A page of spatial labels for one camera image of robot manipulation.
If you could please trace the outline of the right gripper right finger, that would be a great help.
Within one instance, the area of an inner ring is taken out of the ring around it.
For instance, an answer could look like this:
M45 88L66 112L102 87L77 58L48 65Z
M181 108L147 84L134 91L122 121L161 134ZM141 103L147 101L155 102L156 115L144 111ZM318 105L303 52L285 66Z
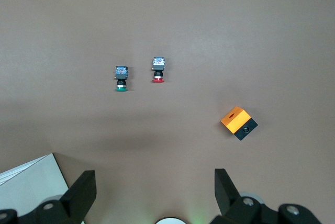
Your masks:
M212 223L278 223L278 212L241 196L225 169L215 169L215 199L221 212Z

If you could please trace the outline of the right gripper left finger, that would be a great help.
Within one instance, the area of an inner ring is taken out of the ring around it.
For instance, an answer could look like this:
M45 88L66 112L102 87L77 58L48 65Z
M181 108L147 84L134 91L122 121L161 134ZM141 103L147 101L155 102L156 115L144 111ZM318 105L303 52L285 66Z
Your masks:
M96 199L94 170L84 171L59 200L40 204L19 217L20 223L82 223Z

